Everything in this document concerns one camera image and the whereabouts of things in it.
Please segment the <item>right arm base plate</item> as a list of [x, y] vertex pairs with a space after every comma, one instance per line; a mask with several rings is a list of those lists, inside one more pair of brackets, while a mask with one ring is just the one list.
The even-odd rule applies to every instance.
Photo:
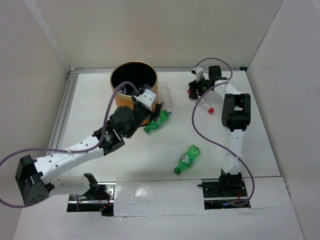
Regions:
[[238, 183], [223, 183], [219, 180], [205, 180], [197, 185], [202, 190], [204, 209], [218, 210], [218, 209], [234, 209], [234, 208], [250, 208], [250, 202], [242, 206], [247, 201], [248, 194], [245, 182], [241, 180]]

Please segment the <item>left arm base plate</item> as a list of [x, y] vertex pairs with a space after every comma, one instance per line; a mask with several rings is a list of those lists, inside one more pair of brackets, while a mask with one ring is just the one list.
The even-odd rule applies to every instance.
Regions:
[[100, 213], [105, 217], [114, 216], [114, 198], [116, 182], [99, 182], [95, 196], [87, 199], [85, 196], [70, 194], [67, 203], [67, 213]]

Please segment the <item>red label water bottle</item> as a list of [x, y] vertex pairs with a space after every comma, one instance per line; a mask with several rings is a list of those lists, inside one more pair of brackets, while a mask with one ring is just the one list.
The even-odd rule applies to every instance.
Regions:
[[[191, 100], [194, 100], [194, 102], [197, 102], [197, 100], [199, 99], [200, 95], [199, 95], [199, 92], [198, 90], [196, 89], [195, 90], [196, 92], [196, 96], [198, 97], [197, 99], [193, 99], [193, 98], [190, 98], [190, 95], [191, 95], [191, 89], [189, 88], [188, 91], [187, 91], [187, 94], [189, 96], [189, 98]], [[202, 109], [203, 111], [207, 112], [209, 115], [212, 115], [214, 113], [214, 108], [208, 103], [208, 101], [205, 100], [205, 98], [202, 98], [199, 102], [199, 104], [197, 105], [197, 108], [200, 108]]]

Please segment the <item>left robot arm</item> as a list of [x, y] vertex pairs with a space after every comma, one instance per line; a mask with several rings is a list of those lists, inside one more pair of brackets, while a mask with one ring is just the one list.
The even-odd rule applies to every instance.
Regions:
[[93, 135], [73, 145], [64, 153], [54, 153], [37, 159], [30, 155], [22, 157], [18, 163], [15, 180], [23, 203], [33, 206], [48, 197], [63, 194], [76, 194], [87, 200], [97, 197], [101, 187], [93, 174], [63, 174], [124, 146], [124, 139], [130, 138], [145, 119], [158, 117], [161, 108], [162, 105], [157, 103], [154, 111], [149, 111], [138, 102], [133, 108], [118, 107], [107, 121], [105, 130], [96, 130]]

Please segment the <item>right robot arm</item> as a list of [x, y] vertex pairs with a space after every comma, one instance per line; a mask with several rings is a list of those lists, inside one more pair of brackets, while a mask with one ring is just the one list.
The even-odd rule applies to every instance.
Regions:
[[218, 190], [223, 196], [230, 196], [235, 190], [242, 188], [242, 170], [239, 157], [242, 155], [242, 142], [245, 131], [251, 123], [251, 96], [242, 93], [222, 76], [220, 66], [208, 68], [208, 79], [204, 77], [203, 68], [196, 66], [191, 70], [195, 80], [188, 86], [188, 96], [197, 100], [211, 87], [223, 98], [221, 122], [228, 134], [229, 147], [225, 162], [218, 179]]

